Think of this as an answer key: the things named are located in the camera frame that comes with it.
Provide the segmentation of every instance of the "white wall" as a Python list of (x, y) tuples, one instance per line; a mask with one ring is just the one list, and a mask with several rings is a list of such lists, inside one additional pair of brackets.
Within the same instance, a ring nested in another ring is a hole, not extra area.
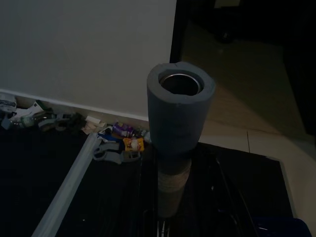
[(0, 91), (147, 116), (176, 0), (2, 0)]

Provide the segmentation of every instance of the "floor tile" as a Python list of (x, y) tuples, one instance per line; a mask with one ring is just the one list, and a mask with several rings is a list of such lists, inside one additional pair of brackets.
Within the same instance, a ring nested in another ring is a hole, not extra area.
[(221, 44), (208, 31), (189, 24), (182, 60), (216, 81), (208, 120), (305, 139), (282, 47), (245, 40)]
[(199, 141), (214, 146), (249, 152), (246, 130), (212, 121), (205, 122)]

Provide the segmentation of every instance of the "debris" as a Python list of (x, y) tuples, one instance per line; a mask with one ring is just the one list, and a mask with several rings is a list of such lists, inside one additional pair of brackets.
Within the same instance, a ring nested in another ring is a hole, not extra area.
[(42, 132), (46, 132), (56, 127), (56, 119), (55, 118), (45, 119), (42, 122), (39, 122), (38, 126)]
[(116, 122), (113, 125), (113, 133), (116, 133), (117, 135), (122, 136), (122, 137), (131, 137), (133, 131), (134, 131), (134, 128), (125, 123)]
[(144, 136), (145, 142), (147, 142), (149, 144), (152, 143), (152, 140), (150, 139), (150, 132), (149, 131), (146, 131), (143, 136)]
[(101, 134), (101, 133), (98, 133), (99, 137), (107, 140), (107, 141), (114, 141), (114, 142), (117, 142), (119, 143), (119, 150), (120, 151), (124, 151), (125, 150), (125, 144), (123, 142), (123, 139), (121, 138), (116, 138), (113, 136), (113, 133), (111, 134)]
[(107, 139), (105, 139), (105, 138), (103, 138), (103, 137), (101, 137), (101, 136), (98, 136), (97, 139), (98, 139), (98, 140), (102, 140), (104, 143), (108, 142)]
[(1, 121), (1, 126), (5, 129), (8, 130), (11, 127), (11, 121), (8, 118), (8, 114), (6, 114), (3, 118), (3, 120)]
[(92, 122), (92, 123), (96, 123), (96, 124), (98, 124), (98, 123), (101, 122), (100, 119), (94, 118), (94, 117), (91, 117), (91, 116), (87, 116), (87, 117), (85, 118), (85, 120), (86, 120), (87, 122)]
[(126, 151), (140, 151), (144, 150), (144, 139), (143, 138), (124, 138)]
[(67, 129), (67, 123), (64, 121), (56, 122), (55, 129), (56, 131), (59, 131), (59, 132), (65, 131)]
[(75, 113), (69, 120), (61, 121), (58, 125), (65, 126), (72, 134), (77, 134), (86, 125), (86, 121), (81, 114)]
[(87, 116), (86, 125), (82, 128), (82, 131), (85, 134), (90, 134), (93, 132), (100, 132), (103, 130), (103, 127), (106, 126), (105, 122), (101, 122), (101, 120), (97, 118), (93, 118), (91, 116)]
[(99, 132), (99, 134), (111, 134), (113, 130), (113, 126), (107, 126), (102, 131)]
[(14, 95), (0, 93), (0, 110), (6, 113), (16, 111), (16, 99)]
[(99, 146), (93, 152), (93, 159), (96, 161), (110, 161), (117, 164), (122, 162), (133, 162), (137, 161), (141, 155), (139, 152), (120, 152), (119, 143), (107, 142)]
[(43, 111), (49, 111), (49, 109), (45, 105), (43, 105), (43, 103), (40, 100), (36, 100), (34, 104), (28, 109), (17, 108), (15, 110), (15, 115), (10, 120), (18, 121), (23, 116), (32, 116)]
[(131, 137), (136, 137), (136, 138), (143, 137), (142, 132), (143, 132), (143, 129), (138, 127), (137, 129), (133, 130)]
[(8, 121), (6, 120), (4, 121), (3, 127), (5, 129), (9, 129), (9, 128), (19, 129), (19, 128), (32, 127), (47, 119), (56, 120), (56, 115), (53, 114), (52, 112), (42, 111), (33, 115), (22, 116), (19, 118), (11, 117), (8, 119)]

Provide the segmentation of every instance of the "blue object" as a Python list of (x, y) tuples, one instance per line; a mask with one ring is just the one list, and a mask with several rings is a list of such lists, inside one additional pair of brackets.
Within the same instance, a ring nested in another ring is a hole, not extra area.
[(260, 237), (312, 237), (304, 221), (296, 218), (253, 218)]

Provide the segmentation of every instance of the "baseboard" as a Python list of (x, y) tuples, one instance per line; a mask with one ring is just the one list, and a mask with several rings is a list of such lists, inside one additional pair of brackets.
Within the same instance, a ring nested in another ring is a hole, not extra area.
[(41, 101), (45, 101), (45, 102), (55, 104), (55, 105), (69, 106), (69, 107), (74, 107), (74, 108), (79, 108), (79, 109), (84, 109), (84, 110), (89, 110), (89, 111), (100, 112), (100, 113), (104, 113), (104, 114), (110, 114), (110, 115), (114, 115), (114, 116), (120, 116), (120, 117), (126, 117), (126, 118), (131, 118), (131, 119), (138, 119), (138, 120), (142, 120), (142, 121), (148, 121), (148, 117), (146, 117), (146, 116), (139, 116), (139, 115), (134, 115), (134, 114), (129, 114), (129, 113), (123, 113), (123, 112), (118, 112), (118, 111), (113, 111), (113, 110), (97, 108), (97, 107), (93, 107), (93, 106), (80, 105), (80, 104), (75, 104), (75, 103), (71, 103), (71, 102), (49, 99), (49, 98), (45, 98), (45, 97), (41, 97), (41, 96), (30, 95), (30, 94), (26, 94), (26, 93), (22, 93), (22, 92), (6, 90), (6, 89), (1, 89), (1, 88), (0, 88), (0, 92), (15, 95), (15, 96), (26, 97), (26, 98), (30, 98), (30, 99), (34, 99), (34, 100), (41, 100)]
[(52, 108), (54, 111), (71, 111), (77, 112), (86, 117), (87, 115), (93, 116), (107, 124), (113, 124), (116, 121), (124, 122), (135, 127), (148, 128), (148, 117), (138, 116), (129, 113), (122, 113), (92, 106), (80, 105), (45, 97), (30, 95), (12, 90), (1, 89), (0, 92), (15, 95), (18, 105), (28, 108), (35, 100), (41, 100), (47, 107)]

